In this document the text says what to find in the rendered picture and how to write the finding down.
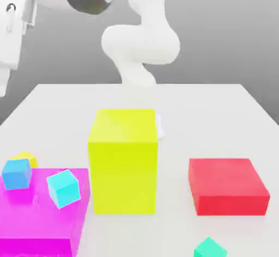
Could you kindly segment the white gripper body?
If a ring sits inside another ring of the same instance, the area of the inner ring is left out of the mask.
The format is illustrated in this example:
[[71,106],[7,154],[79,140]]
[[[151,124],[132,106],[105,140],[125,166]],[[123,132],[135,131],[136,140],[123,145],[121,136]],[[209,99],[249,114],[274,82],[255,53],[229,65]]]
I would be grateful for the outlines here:
[[18,67],[25,5],[26,0],[0,0],[0,67]]

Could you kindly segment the small yellow cube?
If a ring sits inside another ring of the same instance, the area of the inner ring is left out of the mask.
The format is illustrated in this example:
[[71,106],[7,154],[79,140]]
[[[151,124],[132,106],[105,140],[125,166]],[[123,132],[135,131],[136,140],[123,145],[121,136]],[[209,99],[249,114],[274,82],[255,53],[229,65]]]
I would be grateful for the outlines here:
[[12,158],[10,158],[10,160],[21,160],[21,159],[27,159],[29,160],[29,164],[31,166],[31,168],[37,168],[38,167],[38,163],[37,163],[37,159],[36,157],[31,154],[30,152],[21,152],[15,156],[13,156]]

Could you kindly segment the small cyan cube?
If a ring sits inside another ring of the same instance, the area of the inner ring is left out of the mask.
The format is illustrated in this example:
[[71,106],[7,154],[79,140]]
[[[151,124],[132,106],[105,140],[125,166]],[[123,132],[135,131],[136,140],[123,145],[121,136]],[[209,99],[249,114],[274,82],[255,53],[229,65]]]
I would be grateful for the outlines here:
[[69,169],[47,177],[46,181],[50,198],[58,209],[81,199],[79,181]]

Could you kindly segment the small green cube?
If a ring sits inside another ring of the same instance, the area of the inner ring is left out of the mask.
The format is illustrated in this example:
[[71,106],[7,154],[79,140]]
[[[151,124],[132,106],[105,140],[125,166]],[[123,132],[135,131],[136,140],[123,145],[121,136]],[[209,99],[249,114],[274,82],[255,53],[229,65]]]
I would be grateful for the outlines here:
[[195,248],[193,257],[227,257],[227,251],[207,237]]

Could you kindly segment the large red box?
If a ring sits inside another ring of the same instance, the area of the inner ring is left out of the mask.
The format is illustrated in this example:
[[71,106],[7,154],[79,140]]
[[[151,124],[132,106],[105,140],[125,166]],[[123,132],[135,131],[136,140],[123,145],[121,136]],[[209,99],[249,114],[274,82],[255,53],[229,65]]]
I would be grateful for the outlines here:
[[270,193],[248,158],[191,158],[188,179],[199,216],[264,216]]

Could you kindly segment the large magenta box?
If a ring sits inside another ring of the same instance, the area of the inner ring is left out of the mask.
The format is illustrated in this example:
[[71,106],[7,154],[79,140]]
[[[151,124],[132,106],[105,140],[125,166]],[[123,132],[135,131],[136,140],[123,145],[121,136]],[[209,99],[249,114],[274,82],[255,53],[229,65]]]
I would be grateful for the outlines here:
[[0,176],[0,257],[76,257],[90,198],[89,173],[73,168],[81,199],[58,209],[47,177],[58,168],[34,168],[28,189],[7,191]]

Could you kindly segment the large yellow box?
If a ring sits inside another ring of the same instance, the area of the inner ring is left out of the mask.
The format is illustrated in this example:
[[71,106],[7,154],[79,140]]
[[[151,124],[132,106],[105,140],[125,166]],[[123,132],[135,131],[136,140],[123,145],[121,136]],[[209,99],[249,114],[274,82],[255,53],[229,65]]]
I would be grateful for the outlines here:
[[156,212],[158,138],[153,109],[98,109],[88,139],[94,212]]

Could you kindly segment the small blue cube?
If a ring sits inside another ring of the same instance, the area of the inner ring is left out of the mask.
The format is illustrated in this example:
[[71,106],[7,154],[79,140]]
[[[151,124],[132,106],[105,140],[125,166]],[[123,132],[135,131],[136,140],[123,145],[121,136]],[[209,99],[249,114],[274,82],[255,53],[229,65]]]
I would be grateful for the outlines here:
[[32,177],[29,159],[7,160],[2,170],[6,190],[27,189]]

